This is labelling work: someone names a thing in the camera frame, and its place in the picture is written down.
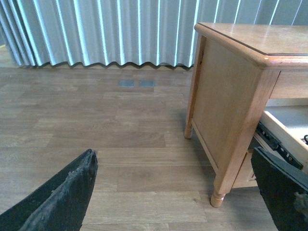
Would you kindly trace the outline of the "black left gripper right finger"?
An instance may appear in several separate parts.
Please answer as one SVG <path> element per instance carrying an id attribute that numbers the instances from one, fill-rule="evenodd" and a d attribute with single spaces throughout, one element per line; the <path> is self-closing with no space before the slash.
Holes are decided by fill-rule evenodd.
<path id="1" fill-rule="evenodd" d="M 308 175 L 261 147 L 251 164 L 260 194 L 279 231 L 308 229 Z"/>

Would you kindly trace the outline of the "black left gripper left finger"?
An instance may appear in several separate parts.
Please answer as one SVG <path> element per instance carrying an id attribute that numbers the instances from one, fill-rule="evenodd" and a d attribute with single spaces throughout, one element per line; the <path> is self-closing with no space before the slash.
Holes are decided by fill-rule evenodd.
<path id="1" fill-rule="evenodd" d="M 0 216 L 2 231 L 78 231 L 92 196 L 98 161 L 88 149 Z"/>

